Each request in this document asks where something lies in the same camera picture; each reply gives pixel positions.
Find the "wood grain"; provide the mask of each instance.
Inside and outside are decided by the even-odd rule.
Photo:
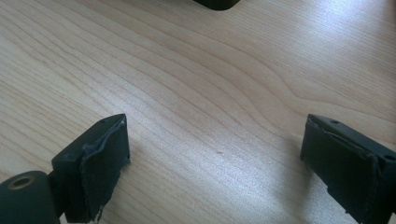
[[[299,160],[304,122],[338,119],[396,150],[395,8],[1,0],[0,181],[49,172],[125,113],[132,164],[101,223],[355,223]]]

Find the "black object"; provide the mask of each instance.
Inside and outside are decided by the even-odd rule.
[[[194,0],[210,9],[222,11],[233,7],[239,0]]]
[[[308,115],[301,159],[359,223],[388,223],[396,209],[396,153],[345,124]]]
[[[124,114],[96,122],[52,159],[53,171],[31,171],[0,185],[1,224],[59,223],[98,220],[129,163]]]

